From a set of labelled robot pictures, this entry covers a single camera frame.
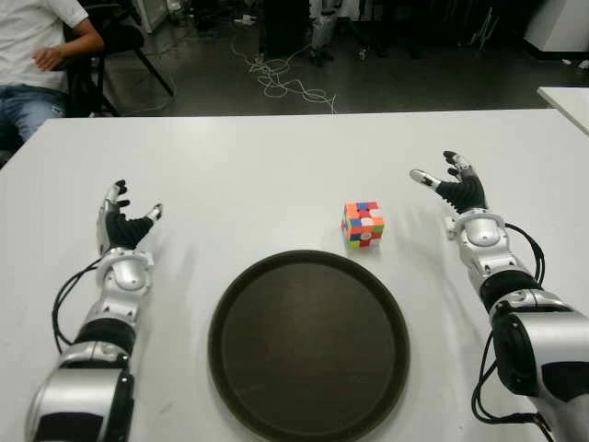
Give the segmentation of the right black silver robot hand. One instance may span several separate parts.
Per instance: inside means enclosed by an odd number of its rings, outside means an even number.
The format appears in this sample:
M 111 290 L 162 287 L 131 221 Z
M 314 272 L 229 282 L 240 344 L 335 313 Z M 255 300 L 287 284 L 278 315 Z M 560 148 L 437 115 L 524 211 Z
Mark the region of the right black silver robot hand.
M 488 209 L 482 182 L 471 163 L 457 152 L 444 151 L 443 155 L 450 165 L 447 172 L 455 178 L 454 181 L 439 180 L 421 169 L 412 169 L 410 177 L 437 193 L 459 214 L 473 209 Z

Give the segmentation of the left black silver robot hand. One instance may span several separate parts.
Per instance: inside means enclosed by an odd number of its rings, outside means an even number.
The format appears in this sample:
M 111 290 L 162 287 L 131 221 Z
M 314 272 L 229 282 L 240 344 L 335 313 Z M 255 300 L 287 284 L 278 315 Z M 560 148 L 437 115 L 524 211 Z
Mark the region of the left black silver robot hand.
M 115 181 L 98 208 L 97 245 L 100 256 L 112 249 L 135 250 L 163 215 L 163 204 L 156 204 L 142 217 L 127 218 L 122 209 L 130 201 L 121 199 L 127 191 L 126 180 Z

